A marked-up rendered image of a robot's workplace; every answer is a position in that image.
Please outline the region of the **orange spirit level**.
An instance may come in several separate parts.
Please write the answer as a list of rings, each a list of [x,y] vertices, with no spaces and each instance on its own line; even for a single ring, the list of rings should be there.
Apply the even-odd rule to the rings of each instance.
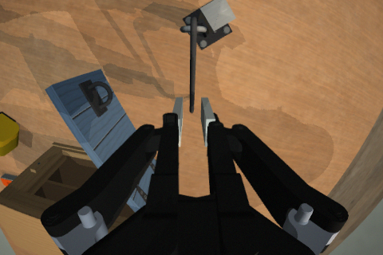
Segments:
[[[10,182],[12,182],[15,178],[17,178],[17,176],[14,176],[14,175],[8,175],[8,174],[4,174],[2,177],[0,177],[1,180],[2,180],[2,183],[5,185],[5,186],[8,186],[8,184],[10,184]]]

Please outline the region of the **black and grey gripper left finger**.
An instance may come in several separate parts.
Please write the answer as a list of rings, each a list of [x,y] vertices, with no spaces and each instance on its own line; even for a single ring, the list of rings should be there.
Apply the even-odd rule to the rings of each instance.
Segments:
[[[82,255],[108,234],[157,151],[138,249],[140,255],[178,255],[182,126],[183,97],[176,97],[163,127],[140,126],[80,188],[43,212],[41,223],[64,255]]]

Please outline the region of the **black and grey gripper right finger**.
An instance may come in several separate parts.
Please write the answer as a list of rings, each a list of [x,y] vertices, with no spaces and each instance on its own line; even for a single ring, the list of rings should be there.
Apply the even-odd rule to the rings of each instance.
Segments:
[[[309,186],[245,125],[224,129],[208,97],[201,97],[201,124],[221,255],[258,255],[262,246],[234,161],[282,229],[323,253],[348,220],[345,207]]]

